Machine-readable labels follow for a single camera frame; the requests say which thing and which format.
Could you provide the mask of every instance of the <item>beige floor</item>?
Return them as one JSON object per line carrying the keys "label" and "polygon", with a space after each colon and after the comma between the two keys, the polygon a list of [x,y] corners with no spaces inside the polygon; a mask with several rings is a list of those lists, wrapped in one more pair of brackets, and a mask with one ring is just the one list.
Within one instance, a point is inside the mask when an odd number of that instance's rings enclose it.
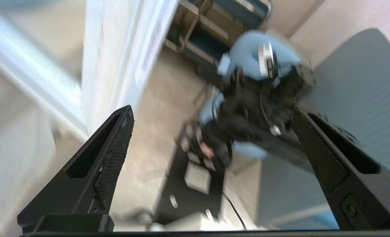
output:
{"label": "beige floor", "polygon": [[[191,62],[167,49],[162,50],[134,113],[134,131],[110,209],[115,222],[121,222],[140,210],[155,212],[171,162],[174,138],[183,121],[194,113],[192,101],[204,85],[194,74]],[[77,150],[80,146],[70,141],[63,143],[69,150],[74,150],[71,147]],[[236,155],[232,167],[238,169],[248,160]],[[257,213],[260,172],[260,162],[254,162],[246,171],[226,177],[225,190],[232,193],[228,196],[239,198],[242,204],[239,208],[244,210],[238,211],[245,211],[253,220]],[[225,201],[222,210],[227,213],[228,221],[240,225],[231,206]]]}

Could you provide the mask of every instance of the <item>cable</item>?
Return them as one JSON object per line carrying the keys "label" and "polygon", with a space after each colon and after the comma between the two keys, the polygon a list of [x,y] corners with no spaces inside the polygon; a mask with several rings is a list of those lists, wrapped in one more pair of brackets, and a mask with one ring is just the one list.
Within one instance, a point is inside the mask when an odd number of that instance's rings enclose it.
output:
{"label": "cable", "polygon": [[230,205],[232,206],[232,208],[234,210],[234,213],[236,213],[237,217],[239,218],[240,222],[242,223],[243,229],[246,229],[245,222],[243,222],[242,218],[240,217],[240,215],[237,212],[236,208],[234,207],[233,203],[230,201],[230,198],[225,193],[223,193],[223,196],[227,199],[227,201],[229,201]]}
{"label": "cable", "polygon": [[262,104],[262,90],[261,90],[261,93],[259,94],[259,105],[261,106],[262,115],[264,116],[265,121],[271,127],[272,124],[271,124],[270,120],[267,118],[267,115],[265,114],[265,111],[264,111],[264,105]]}
{"label": "cable", "polygon": [[211,104],[211,113],[213,115],[213,120],[216,120],[216,116],[215,116],[214,113],[216,113],[216,111],[217,111],[217,108],[215,106],[217,96],[218,96],[218,93],[214,95],[213,101],[212,101],[212,104]]}

